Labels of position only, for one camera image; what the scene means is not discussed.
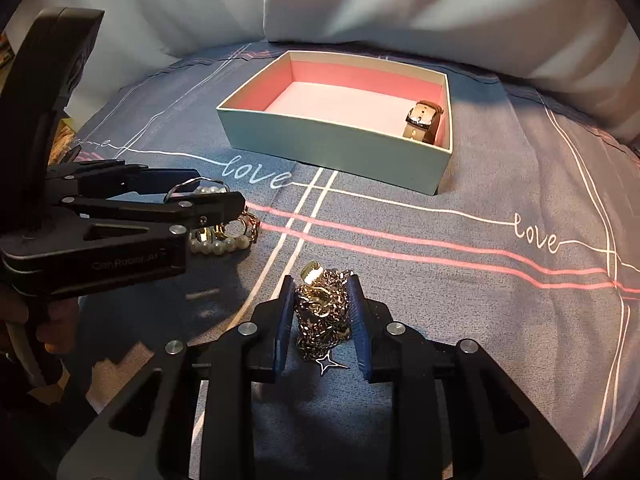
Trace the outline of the person's left hand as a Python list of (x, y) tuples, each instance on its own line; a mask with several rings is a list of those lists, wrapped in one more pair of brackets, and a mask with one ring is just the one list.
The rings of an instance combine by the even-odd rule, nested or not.
[(1, 350), (11, 348), (6, 324), (32, 327), (47, 352), (57, 356), (71, 354), (76, 344), (80, 307), (77, 298), (29, 307), (12, 288), (1, 286)]

